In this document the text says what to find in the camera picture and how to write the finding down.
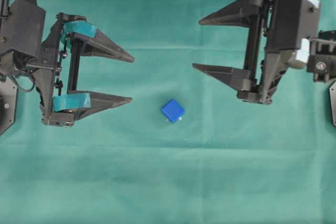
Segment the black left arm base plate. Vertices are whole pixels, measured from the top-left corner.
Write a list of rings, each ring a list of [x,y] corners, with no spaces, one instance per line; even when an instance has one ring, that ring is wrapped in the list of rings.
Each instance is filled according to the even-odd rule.
[[[10,78],[1,82],[1,135],[15,123],[17,93],[17,86]]]

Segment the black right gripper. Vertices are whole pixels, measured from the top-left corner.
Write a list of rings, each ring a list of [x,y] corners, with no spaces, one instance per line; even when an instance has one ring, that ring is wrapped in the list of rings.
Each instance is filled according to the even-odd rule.
[[[269,105],[287,67],[281,62],[280,51],[271,47],[271,31],[276,19],[279,0],[236,0],[220,10],[203,17],[200,25],[248,27],[244,69],[193,63],[193,68],[207,74],[237,91],[245,102]],[[256,70],[261,36],[266,37],[265,57],[261,61],[260,82]]]

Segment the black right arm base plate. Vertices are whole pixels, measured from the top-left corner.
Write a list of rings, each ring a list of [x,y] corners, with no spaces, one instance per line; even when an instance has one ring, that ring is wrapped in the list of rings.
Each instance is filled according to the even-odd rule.
[[[336,127],[336,82],[329,87],[332,124]]]

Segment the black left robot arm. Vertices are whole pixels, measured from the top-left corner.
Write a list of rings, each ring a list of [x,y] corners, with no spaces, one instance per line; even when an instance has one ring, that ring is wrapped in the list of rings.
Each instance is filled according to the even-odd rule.
[[[83,16],[59,13],[46,39],[45,12],[12,12],[1,32],[1,74],[11,81],[28,77],[40,96],[45,125],[71,127],[87,116],[131,102],[121,97],[77,88],[82,56],[125,62],[134,58]]]

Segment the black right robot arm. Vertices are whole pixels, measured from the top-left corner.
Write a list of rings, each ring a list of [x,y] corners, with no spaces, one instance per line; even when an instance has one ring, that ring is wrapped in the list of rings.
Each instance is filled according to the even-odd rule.
[[[306,70],[316,82],[335,78],[335,32],[318,32],[319,0],[236,0],[202,18],[201,25],[249,29],[243,68],[193,67],[237,91],[245,102],[271,104],[289,68]]]

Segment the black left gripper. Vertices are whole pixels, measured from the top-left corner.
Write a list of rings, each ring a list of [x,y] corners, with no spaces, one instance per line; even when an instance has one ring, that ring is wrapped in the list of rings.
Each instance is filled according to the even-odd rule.
[[[62,89],[59,80],[65,47],[79,46],[79,55],[103,57],[134,62],[134,57],[113,42],[84,16],[59,13],[49,35],[41,40],[40,58],[31,59],[19,74],[26,75],[40,95],[42,122],[52,126],[72,126],[78,118],[85,118],[106,109],[128,104],[132,98],[91,91],[69,91],[53,97],[55,89]]]

